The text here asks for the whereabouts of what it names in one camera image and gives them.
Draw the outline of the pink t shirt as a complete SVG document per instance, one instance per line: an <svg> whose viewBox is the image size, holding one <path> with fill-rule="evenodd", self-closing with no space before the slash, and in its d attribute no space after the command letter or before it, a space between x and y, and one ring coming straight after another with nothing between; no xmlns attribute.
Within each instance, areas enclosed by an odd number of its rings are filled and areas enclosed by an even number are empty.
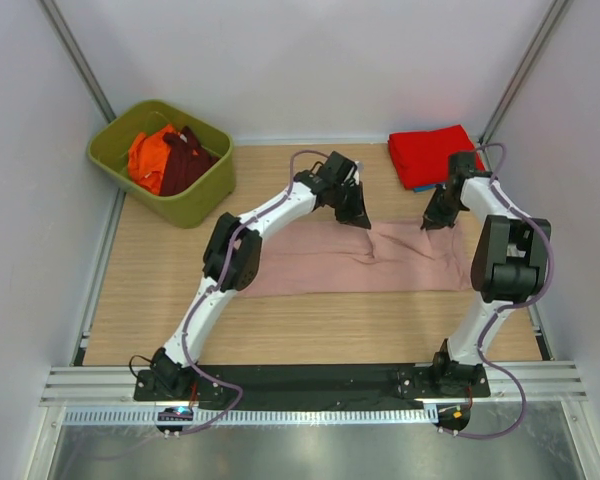
<svg viewBox="0 0 600 480"><path fill-rule="evenodd" d="M409 219L375 222L366 230L330 221L297 221L265 242L258 274L239 295L470 288L470 262L458 227L427 231Z"/></svg>

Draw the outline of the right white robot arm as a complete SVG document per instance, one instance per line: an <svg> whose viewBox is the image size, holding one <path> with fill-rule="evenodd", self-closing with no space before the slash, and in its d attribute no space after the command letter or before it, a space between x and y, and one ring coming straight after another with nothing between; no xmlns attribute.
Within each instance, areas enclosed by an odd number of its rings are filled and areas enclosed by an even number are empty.
<svg viewBox="0 0 600 480"><path fill-rule="evenodd" d="M421 228L451 228L461 211L482 222L470 268L476 296L461 325L434 355L429 376L440 396L486 386L485 354L495 334L512 310L537 301L552 279L551 223L517 207L497 175L478 168L475 151L449 157L447 180L436 187Z"/></svg>

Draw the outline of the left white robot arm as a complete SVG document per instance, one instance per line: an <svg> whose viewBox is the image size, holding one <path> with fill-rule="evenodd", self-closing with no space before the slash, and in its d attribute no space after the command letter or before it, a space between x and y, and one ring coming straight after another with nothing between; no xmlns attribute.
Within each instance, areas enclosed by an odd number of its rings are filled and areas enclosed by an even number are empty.
<svg viewBox="0 0 600 480"><path fill-rule="evenodd" d="M255 279L262 247L273 235L313 211L330 207L343 225L370 229L361 164L333 151L308 170L294 171L288 185L262 205L235 216L219 217L203 254L202 278L178 328L153 355L146 386L171 400L184 398L199 371L197 361L212 328L228 303Z"/></svg>

